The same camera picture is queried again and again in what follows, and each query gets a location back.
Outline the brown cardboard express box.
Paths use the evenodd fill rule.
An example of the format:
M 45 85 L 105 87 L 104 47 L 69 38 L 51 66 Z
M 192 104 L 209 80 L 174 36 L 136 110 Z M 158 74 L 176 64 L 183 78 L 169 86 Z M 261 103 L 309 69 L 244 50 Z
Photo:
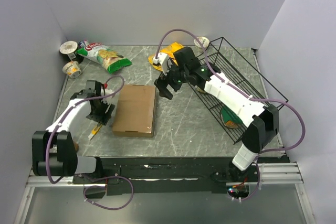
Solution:
M 113 119 L 113 134 L 120 137 L 153 137 L 155 103 L 155 86 L 124 85 Z

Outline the yellow utility knife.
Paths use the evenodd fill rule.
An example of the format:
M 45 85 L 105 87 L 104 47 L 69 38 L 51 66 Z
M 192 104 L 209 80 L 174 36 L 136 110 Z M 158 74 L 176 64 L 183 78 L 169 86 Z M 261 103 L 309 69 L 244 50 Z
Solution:
M 92 140 L 92 138 L 99 132 L 99 130 L 102 128 L 102 124 L 98 123 L 90 132 L 88 139 Z

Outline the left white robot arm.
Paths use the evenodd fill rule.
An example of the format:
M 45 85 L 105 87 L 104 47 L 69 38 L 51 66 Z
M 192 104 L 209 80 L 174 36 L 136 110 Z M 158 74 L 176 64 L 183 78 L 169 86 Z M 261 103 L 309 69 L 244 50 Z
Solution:
M 47 176 L 52 184 L 76 174 L 85 174 L 92 183 L 103 179 L 100 159 L 79 156 L 72 137 L 84 119 L 106 125 L 115 108 L 111 103 L 115 94 L 106 84 L 89 80 L 83 90 L 71 96 L 66 109 L 51 126 L 33 134 L 32 168 L 36 176 Z

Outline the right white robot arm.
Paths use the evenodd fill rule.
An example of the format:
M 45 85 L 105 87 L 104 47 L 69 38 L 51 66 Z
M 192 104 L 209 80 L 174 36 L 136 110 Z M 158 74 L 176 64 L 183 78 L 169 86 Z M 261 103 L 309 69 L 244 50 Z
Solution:
M 238 116 L 246 131 L 241 137 L 242 145 L 232 160 L 229 174 L 235 181 L 243 180 L 248 174 L 247 168 L 278 133 L 278 109 L 254 100 L 214 64 L 201 64 L 190 47 L 176 51 L 174 58 L 159 52 L 154 56 L 153 63 L 162 68 L 154 82 L 161 97 L 172 99 L 173 95 L 167 87 L 178 91 L 183 83 L 188 83 L 214 96 Z

